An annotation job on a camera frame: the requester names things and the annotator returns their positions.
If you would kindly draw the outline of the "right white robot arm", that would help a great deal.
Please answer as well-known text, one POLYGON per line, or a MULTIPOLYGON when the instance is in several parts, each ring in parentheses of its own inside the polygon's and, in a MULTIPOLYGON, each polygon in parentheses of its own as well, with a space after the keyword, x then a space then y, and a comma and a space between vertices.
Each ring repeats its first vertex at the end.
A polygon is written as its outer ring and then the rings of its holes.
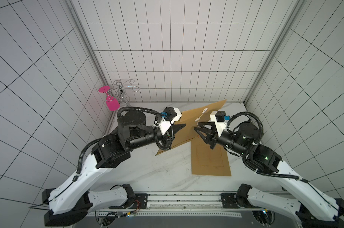
POLYGON ((261 144, 264 127, 255 114, 240 112, 227 119, 224 111, 213 111, 210 121, 198 123, 194 130, 211 149, 221 145, 228 153, 241 157, 255 174, 273 179, 293 196, 282 198, 242 184, 235 194, 241 208, 277 212, 302 228, 344 228, 344 200, 314 187, 278 153, 261 144))

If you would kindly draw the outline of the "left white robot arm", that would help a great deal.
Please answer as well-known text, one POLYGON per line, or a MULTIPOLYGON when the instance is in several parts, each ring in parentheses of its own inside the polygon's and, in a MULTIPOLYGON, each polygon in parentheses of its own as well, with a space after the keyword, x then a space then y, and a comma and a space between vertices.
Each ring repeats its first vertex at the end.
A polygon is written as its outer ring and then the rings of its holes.
POLYGON ((43 191, 43 204, 49 206, 44 225, 67 227, 92 211, 130 208, 136 195, 129 184, 102 192, 94 192, 91 187, 129 159, 137 148, 154 143, 160 150, 170 150, 176 133, 186 126, 177 123, 181 116, 176 107, 167 107, 162 112, 134 106, 118 109, 117 128, 84 147, 76 171, 61 186, 43 191))

